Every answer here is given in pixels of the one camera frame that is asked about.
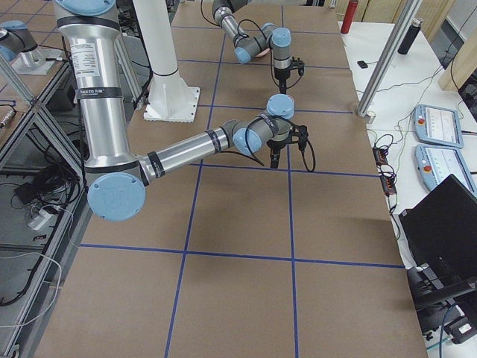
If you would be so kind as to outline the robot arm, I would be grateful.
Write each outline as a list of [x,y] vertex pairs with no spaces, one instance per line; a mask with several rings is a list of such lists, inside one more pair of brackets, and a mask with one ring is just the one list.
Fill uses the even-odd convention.
[[278,81],[279,92],[286,94],[287,80],[296,68],[291,56],[291,32],[268,22],[258,27],[257,35],[247,34],[234,14],[248,3],[249,1],[214,1],[212,17],[215,24],[232,39],[235,56],[241,64],[249,63],[267,49],[271,50],[274,78]]
[[[165,4],[135,1],[134,7],[153,74],[145,118],[193,121],[200,89],[180,76]],[[265,112],[249,122],[230,120],[163,150],[134,154],[127,138],[116,54],[121,35],[116,3],[56,1],[54,10],[57,27],[70,45],[89,146],[87,201],[95,215],[112,222],[128,220],[142,209],[145,188],[153,179],[229,148],[254,157],[262,146],[290,136],[294,102],[281,88]]]

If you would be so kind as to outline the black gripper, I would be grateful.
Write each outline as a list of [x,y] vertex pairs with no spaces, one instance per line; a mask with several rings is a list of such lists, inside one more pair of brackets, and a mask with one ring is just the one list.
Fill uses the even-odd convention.
[[280,93],[286,94],[287,93],[286,81],[290,78],[290,69],[289,68],[280,69],[275,67],[274,77],[278,81]]
[[269,140],[268,141],[268,147],[271,150],[271,155],[270,155],[270,168],[271,169],[277,169],[279,167],[279,155],[282,149],[284,149],[287,145],[289,144],[288,139],[283,139],[280,141],[275,141],[275,140]]

